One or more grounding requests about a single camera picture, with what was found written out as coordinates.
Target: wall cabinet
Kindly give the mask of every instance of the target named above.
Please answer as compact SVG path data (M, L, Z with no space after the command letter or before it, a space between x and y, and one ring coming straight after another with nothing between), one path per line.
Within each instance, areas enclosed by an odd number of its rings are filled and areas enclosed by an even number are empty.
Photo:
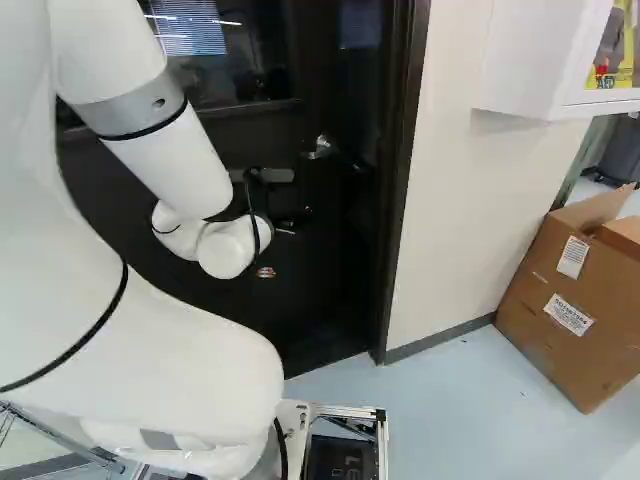
M475 106L559 120L640 110L639 0L495 0Z

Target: barcode label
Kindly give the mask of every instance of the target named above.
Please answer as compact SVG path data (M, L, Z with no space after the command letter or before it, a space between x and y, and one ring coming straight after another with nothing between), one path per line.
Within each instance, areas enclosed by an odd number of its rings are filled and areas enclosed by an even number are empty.
M570 236L564 246L556 270L577 280L580 270L582 270L582 265L584 265L584 261L587 258L587 253L589 253L589 244L579 238Z
M554 293L545 305L544 311L579 337L583 336L594 322L593 318L569 305L557 293Z

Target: blue floor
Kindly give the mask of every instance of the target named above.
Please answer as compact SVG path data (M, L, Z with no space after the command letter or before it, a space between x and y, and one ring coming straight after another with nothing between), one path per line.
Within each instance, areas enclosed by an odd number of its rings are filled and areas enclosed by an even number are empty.
M640 383L582 415L492 326L388 367L339 362L286 396L386 408L391 480L640 477Z

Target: baseboard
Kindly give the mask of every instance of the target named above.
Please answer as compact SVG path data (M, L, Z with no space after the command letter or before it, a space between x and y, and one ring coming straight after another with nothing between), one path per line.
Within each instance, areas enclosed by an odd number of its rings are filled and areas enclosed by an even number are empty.
M411 342L401 347L394 348L393 350L387 350L384 364L391 365L392 363L404 360L411 355L420 353L423 350L435 347L436 345L448 342L449 340L459 337L460 335L464 335L465 333L473 332L478 328L487 326L493 322L495 315L496 312L487 313L486 315L474 318L473 320L469 320L468 322L461 323L460 325L456 325L455 327L451 327L447 330L436 333L435 335L421 338L420 340L416 340L415 342Z

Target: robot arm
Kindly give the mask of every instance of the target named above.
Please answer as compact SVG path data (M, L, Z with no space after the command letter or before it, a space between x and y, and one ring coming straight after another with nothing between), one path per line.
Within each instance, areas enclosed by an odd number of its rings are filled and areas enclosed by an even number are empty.
M49 7L56 90L160 199L154 235L216 278L239 275L269 245L272 228L253 213L203 221L230 204L229 174L137 2L50 0Z
M124 457L244 475L281 399L277 352L153 288L83 222L56 168L51 84L171 215L224 210L224 167L134 0L6 0L2 13L0 398L78 418Z

